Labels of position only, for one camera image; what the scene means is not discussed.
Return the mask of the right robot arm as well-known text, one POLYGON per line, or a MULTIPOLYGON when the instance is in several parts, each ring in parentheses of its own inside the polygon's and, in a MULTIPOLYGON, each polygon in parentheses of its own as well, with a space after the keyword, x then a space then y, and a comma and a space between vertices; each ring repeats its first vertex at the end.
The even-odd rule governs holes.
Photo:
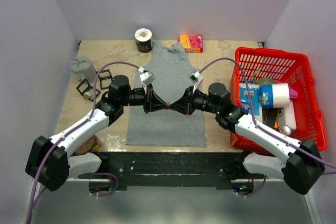
POLYGON ((252 140, 272 154, 250 153, 237 162, 234 173, 239 178, 267 175, 282 179, 293 191, 305 195, 325 171, 313 141, 301 142, 257 122, 247 111, 231 103, 230 92, 222 83, 211 84, 207 94, 190 86, 169 108, 185 115, 195 110, 213 113, 223 129, 252 140))

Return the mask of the grey sleeveless shirt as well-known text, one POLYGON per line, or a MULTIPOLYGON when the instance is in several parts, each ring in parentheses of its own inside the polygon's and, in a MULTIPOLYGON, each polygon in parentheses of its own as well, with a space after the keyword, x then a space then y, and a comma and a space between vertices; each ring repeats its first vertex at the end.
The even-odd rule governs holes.
MULTIPOLYGON (((153 42, 153 55, 146 69, 155 75, 153 89, 167 103, 182 97, 192 82, 188 75, 195 71, 180 43, 170 47, 153 42)), ((204 114, 191 116, 172 110, 144 113, 140 106, 130 109, 127 145, 206 147, 204 114)))

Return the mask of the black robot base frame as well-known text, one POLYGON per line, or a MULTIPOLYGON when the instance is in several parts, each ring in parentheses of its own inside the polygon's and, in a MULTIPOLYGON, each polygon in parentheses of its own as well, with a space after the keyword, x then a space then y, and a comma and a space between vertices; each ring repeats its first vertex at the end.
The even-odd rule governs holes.
POLYGON ((166 152, 102 152, 103 163, 94 174, 81 175, 89 179, 91 191, 108 190, 116 186, 127 190, 131 186, 148 187, 215 187, 231 189, 234 182, 263 179, 242 165, 247 153, 166 153, 166 152))

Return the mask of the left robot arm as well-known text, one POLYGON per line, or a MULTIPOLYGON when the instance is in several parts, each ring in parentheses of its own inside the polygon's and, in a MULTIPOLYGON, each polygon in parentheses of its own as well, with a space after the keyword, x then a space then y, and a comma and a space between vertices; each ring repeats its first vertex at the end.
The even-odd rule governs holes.
POLYGON ((90 137, 113 124, 125 106, 142 106, 145 113, 166 109, 166 103, 153 90, 154 79, 151 72, 142 73, 142 86, 132 89, 128 77, 115 76, 108 91, 84 118, 54 136, 34 140, 25 172, 50 191, 60 188, 68 178, 82 174, 105 177, 109 165, 99 154, 73 154, 90 137))

